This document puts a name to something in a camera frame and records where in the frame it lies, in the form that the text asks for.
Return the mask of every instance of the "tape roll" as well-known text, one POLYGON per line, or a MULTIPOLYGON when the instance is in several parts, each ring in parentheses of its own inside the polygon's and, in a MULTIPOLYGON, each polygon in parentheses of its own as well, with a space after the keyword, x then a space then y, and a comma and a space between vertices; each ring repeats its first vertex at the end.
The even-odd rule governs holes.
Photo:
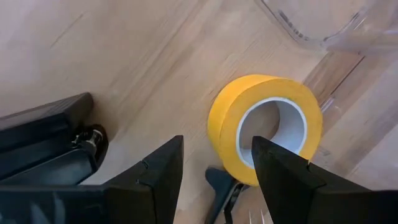
POLYGON ((279 109, 279 128, 271 141, 311 159, 322 134, 322 113, 304 85, 269 75, 247 75, 226 85, 211 107, 208 136, 225 169, 239 181, 259 185, 251 149, 239 143, 248 114, 268 102, 279 109))

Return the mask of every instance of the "transparent plastic bin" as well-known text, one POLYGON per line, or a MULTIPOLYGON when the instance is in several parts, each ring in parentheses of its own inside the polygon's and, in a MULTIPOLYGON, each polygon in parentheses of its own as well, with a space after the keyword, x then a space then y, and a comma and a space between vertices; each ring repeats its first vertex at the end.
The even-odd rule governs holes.
POLYGON ((361 54, 398 52, 398 0, 260 0, 298 43, 361 54))

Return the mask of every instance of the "wooden floor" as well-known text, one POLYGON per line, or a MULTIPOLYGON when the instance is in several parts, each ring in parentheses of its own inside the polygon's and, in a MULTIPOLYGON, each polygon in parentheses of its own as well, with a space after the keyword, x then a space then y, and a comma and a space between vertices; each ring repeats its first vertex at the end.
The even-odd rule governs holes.
MULTIPOLYGON (((325 52, 299 47, 252 0, 0 5, 0 116, 92 93, 91 122, 105 125, 112 141, 86 184, 108 180, 183 134, 175 223, 203 223, 213 197, 204 171, 220 165, 206 135, 210 106, 231 80, 265 73, 304 82, 321 104, 331 103, 315 163, 372 189, 398 188, 391 147, 398 134, 397 64, 365 58, 346 77, 361 57, 324 58, 325 52)), ((237 223, 248 221, 256 208, 245 200, 254 199, 265 206, 258 189, 249 190, 237 223)))

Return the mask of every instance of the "masking tape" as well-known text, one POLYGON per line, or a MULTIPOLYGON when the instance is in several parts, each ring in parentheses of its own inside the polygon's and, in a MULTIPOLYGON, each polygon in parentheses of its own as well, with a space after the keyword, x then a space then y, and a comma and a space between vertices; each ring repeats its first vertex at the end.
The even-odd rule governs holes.
POLYGON ((208 135, 225 169, 242 183, 259 185, 251 149, 239 145, 243 122, 252 110, 272 101, 280 117, 272 142, 308 160, 320 142, 322 114, 307 87, 270 75, 247 75, 232 81, 211 107, 208 135))

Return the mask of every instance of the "floor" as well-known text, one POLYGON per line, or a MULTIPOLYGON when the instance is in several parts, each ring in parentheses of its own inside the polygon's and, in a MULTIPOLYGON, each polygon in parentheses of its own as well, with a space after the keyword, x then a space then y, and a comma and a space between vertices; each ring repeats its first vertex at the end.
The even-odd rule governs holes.
MULTIPOLYGON (((0 4, 0 116, 92 93, 96 106, 91 122, 103 124, 112 140, 100 171, 86 184, 108 180, 172 136, 183 134, 185 163, 175 223, 203 223, 212 200, 204 171, 219 166, 220 160, 207 138, 206 119, 218 92, 250 73, 304 82, 326 54, 298 46, 252 0, 0 4)), ((364 60, 369 60, 365 65, 375 63, 364 81, 358 74, 369 67, 361 62, 363 66, 333 92, 316 159, 362 184, 389 187, 391 179, 375 184, 364 176, 375 175, 373 166, 382 166, 377 170, 384 175, 392 174, 384 172, 392 169, 385 163, 373 162, 381 159, 375 153, 382 150, 381 144, 395 141, 398 104, 392 91, 398 79, 393 76, 395 67, 388 65, 387 72, 376 69, 387 62, 364 60), (358 87, 350 91, 350 82, 358 87), (342 136, 341 130, 352 135, 342 136)), ((250 198, 263 203, 258 189, 247 195, 240 203, 250 198)), ((247 221, 245 214, 247 208, 238 215, 244 220, 240 223, 247 221)))

